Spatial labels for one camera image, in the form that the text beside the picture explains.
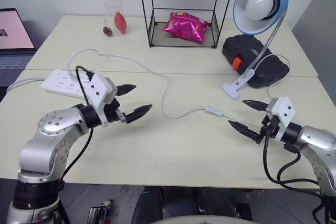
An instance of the light bulb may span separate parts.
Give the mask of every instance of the light bulb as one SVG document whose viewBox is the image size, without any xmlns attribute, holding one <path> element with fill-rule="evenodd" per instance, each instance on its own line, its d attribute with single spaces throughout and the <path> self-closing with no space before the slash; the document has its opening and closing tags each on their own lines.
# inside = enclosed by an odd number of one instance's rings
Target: light bulb
<svg viewBox="0 0 336 224">
<path fill-rule="evenodd" d="M 248 0 L 246 15 L 252 20 L 261 20 L 268 16 L 273 7 L 273 0 Z"/>
</svg>

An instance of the white table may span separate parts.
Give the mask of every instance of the white table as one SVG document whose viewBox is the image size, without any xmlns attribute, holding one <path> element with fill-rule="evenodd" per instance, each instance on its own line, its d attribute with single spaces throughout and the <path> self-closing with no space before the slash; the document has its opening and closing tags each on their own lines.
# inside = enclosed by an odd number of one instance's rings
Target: white table
<svg viewBox="0 0 336 224">
<path fill-rule="evenodd" d="M 50 71 L 25 70 L 19 79 L 46 77 Z M 67 182 L 93 184 L 214 186 L 237 188 L 280 188 L 263 170 L 262 145 L 235 131 L 225 118 L 204 111 L 179 120 L 169 120 L 161 112 L 159 97 L 164 82 L 150 73 L 102 72 L 115 84 L 136 84 L 118 101 L 121 111 L 153 104 L 149 113 L 129 125 L 113 123 L 98 127 L 83 157 L 66 176 Z M 202 105 L 221 109 L 236 119 L 260 125 L 264 113 L 240 102 L 243 99 L 268 101 L 266 89 L 244 88 L 239 100 L 223 91 L 223 81 L 235 76 L 217 74 L 170 74 L 171 86 L 165 108 L 171 115 Z M 0 103 L 0 177 L 16 178 L 19 154 L 30 140 L 38 120 L 47 112 L 66 109 L 81 101 L 48 93 L 30 83 L 13 89 Z M 289 96 L 303 124 L 336 132 L 336 109 L 315 77 L 288 77 L 272 89 L 274 96 Z M 87 135 L 70 151 L 68 164 L 83 147 Z M 271 142 L 268 164 L 271 174 L 294 158 Z M 288 169 L 284 178 L 314 178 L 309 162 L 302 158 Z M 297 184 L 312 188 L 315 185 Z"/>
<path fill-rule="evenodd" d="M 26 69 L 67 69 L 67 62 L 72 54 L 85 48 L 96 48 L 101 53 L 139 60 L 162 73 L 238 75 L 222 54 L 225 39 L 241 34 L 232 20 L 224 22 L 217 49 L 149 48 L 144 19 L 127 18 L 127 22 L 127 35 L 108 37 L 102 32 L 103 17 L 64 16 Z M 256 37 L 266 42 L 270 33 L 271 29 Z M 285 22 L 271 43 L 270 50 L 290 60 L 290 76 L 317 76 Z M 146 72 L 135 64 L 116 58 L 100 57 L 93 52 L 78 55 L 72 62 L 72 68 L 76 65 L 99 71 Z"/>
</svg>

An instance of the white power strip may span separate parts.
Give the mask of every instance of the white power strip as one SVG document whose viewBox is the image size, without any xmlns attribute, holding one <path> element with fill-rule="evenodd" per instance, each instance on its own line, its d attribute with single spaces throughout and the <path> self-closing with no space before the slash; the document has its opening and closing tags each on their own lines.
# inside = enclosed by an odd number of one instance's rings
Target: white power strip
<svg viewBox="0 0 336 224">
<path fill-rule="evenodd" d="M 73 74 L 74 76 L 70 76 L 68 71 L 56 69 L 51 72 L 51 74 L 41 84 L 41 88 L 48 92 L 84 99 L 79 82 L 76 78 L 76 73 L 73 72 Z M 89 78 L 82 71 L 79 74 L 79 78 L 82 82 L 84 90 L 86 91 L 88 85 L 90 84 Z"/>
</svg>

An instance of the laptop screen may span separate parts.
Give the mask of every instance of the laptop screen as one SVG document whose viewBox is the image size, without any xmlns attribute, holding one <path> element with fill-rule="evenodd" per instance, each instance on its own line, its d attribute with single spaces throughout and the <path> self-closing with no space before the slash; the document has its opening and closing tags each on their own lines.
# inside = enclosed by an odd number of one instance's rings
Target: laptop screen
<svg viewBox="0 0 336 224">
<path fill-rule="evenodd" d="M 7 50 L 35 50 L 15 9 L 0 9 L 0 51 Z"/>
</svg>

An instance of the pink snack bag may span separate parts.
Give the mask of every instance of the pink snack bag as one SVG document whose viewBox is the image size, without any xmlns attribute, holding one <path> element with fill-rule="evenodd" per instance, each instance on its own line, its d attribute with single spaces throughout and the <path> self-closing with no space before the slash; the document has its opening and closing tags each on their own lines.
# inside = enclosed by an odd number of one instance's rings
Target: pink snack bag
<svg viewBox="0 0 336 224">
<path fill-rule="evenodd" d="M 165 24 L 163 30 L 178 38 L 202 43 L 208 24 L 207 21 L 189 13 L 170 13 L 170 20 Z"/>
</svg>

